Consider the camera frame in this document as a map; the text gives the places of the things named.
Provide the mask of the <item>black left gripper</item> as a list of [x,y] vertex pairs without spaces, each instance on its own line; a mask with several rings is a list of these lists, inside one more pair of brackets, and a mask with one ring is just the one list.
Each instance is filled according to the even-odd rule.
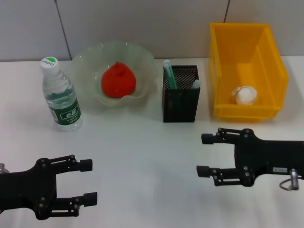
[[27,208],[38,220],[77,217],[81,206],[97,205],[97,192],[56,199],[55,173],[92,170],[92,159],[77,161],[75,155],[69,155],[39,159],[27,171],[3,173],[0,175],[0,210]]

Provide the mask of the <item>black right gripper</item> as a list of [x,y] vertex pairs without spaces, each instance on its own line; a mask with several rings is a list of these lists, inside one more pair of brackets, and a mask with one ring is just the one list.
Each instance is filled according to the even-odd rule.
[[235,145],[236,169],[197,166],[200,178],[212,178],[215,186],[251,187],[264,174],[288,175],[292,180],[304,178],[304,142],[263,140],[251,129],[218,128],[213,135],[203,133],[203,144]]

